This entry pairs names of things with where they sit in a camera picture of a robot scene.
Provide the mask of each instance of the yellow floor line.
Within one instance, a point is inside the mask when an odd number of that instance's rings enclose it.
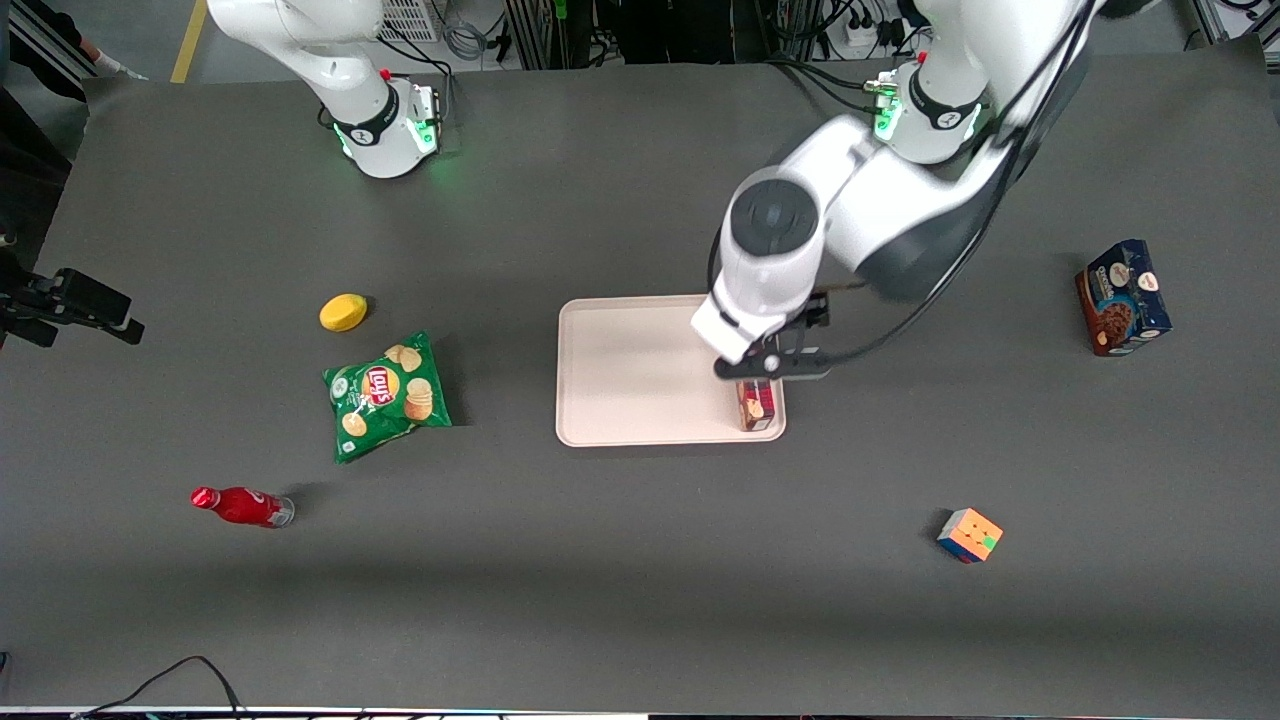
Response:
[[[209,5],[205,4],[205,0],[196,0],[191,8],[187,35],[182,36],[182,47],[178,49],[178,59],[173,63],[173,74],[169,76],[169,82],[187,82],[191,60],[196,56],[196,45],[200,44],[200,31],[205,28],[205,17],[207,15]]]

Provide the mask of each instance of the white tray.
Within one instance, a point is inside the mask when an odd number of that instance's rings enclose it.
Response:
[[[573,300],[561,309],[556,434],[570,447],[768,442],[787,428],[773,383],[768,429],[742,430],[735,383],[689,320],[704,295]]]

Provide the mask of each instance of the green chips bag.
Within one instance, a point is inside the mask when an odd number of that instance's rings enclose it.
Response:
[[[338,415],[335,462],[351,462],[419,425],[453,424],[444,407],[440,375],[425,331],[393,345],[366,365],[325,370],[324,382]]]

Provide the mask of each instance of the electrical outlet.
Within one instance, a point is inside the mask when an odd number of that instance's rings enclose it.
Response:
[[[845,23],[845,46],[846,47],[872,47],[876,45],[878,32],[876,26],[872,27],[849,27]]]

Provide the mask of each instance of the red bottle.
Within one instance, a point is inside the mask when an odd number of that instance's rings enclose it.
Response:
[[[198,487],[191,493],[191,503],[202,510],[212,510],[223,520],[241,525],[283,528],[293,520],[292,500],[241,487]]]

